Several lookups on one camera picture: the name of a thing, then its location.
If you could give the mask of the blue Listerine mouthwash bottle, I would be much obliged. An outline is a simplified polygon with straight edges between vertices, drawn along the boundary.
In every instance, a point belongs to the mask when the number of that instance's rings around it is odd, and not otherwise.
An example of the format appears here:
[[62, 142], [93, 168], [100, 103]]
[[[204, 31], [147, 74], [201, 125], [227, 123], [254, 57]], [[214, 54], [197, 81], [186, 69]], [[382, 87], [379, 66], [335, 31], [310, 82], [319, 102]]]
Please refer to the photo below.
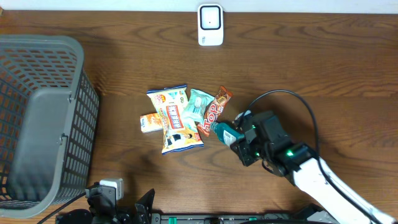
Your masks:
[[236, 141], [243, 139], [244, 134], [237, 132], [227, 123], [211, 123], [211, 130], [216, 134], [220, 142], [230, 147]]

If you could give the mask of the red chocolate bar wrapper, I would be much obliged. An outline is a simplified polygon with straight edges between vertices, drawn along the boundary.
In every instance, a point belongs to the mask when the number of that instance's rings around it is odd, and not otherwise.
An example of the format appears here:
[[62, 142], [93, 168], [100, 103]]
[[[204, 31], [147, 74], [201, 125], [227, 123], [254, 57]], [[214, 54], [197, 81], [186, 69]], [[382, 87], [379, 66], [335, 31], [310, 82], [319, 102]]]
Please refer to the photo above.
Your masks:
[[229, 90], [220, 86], [214, 100], [209, 104], [204, 114], [204, 122], [197, 125], [198, 130], [206, 137], [210, 135], [211, 124], [218, 119], [232, 96], [233, 94]]

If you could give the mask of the yellow white wipes packet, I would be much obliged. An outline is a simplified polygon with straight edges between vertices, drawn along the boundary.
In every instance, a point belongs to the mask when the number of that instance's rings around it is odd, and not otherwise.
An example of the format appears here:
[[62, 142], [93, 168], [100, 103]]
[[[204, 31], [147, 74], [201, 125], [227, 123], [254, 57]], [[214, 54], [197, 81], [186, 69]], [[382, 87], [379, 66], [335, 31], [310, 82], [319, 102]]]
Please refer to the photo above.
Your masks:
[[177, 85], [147, 91], [163, 127], [162, 154], [204, 146], [195, 122], [182, 117], [188, 105], [186, 89], [186, 85]]

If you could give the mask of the mint green wipes pack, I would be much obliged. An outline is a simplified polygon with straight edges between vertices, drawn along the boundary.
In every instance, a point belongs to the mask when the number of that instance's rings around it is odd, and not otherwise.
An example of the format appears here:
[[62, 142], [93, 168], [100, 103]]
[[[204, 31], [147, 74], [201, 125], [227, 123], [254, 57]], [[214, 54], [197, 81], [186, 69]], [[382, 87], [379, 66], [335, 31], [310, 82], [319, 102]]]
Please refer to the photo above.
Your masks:
[[190, 99], [183, 110], [182, 118], [204, 124], [206, 108], [214, 99], [214, 96], [192, 88], [190, 90]]

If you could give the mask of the orange white snack packet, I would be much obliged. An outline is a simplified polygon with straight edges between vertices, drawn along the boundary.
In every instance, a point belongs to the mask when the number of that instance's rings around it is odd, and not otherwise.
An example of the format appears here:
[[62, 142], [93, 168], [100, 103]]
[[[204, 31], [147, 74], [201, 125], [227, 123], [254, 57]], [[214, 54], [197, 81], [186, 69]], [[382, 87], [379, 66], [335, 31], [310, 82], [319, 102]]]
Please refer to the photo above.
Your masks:
[[158, 113], [151, 113], [140, 116], [141, 131], [151, 133], [163, 129], [162, 122]]

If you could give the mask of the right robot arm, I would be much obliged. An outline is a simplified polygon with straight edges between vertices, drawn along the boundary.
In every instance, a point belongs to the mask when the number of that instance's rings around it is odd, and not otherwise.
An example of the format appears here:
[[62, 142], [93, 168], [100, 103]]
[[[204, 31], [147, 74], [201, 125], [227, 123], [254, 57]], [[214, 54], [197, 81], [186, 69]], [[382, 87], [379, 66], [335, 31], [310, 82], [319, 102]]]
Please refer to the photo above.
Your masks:
[[265, 170], [286, 178], [315, 199], [338, 223], [397, 223], [345, 184], [304, 142], [294, 142], [271, 111], [239, 114], [243, 137], [232, 143], [244, 166], [261, 161]]

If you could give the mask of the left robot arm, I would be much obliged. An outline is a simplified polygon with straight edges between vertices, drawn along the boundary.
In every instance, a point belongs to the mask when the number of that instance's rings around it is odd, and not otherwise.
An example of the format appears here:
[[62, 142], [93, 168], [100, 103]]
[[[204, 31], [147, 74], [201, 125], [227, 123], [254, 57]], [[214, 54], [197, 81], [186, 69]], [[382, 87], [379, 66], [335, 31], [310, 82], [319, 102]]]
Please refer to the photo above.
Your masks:
[[58, 224], [151, 224], [155, 190], [150, 189], [135, 204], [135, 210], [117, 206], [115, 187], [95, 185], [86, 189], [89, 209], [76, 209], [56, 216]]

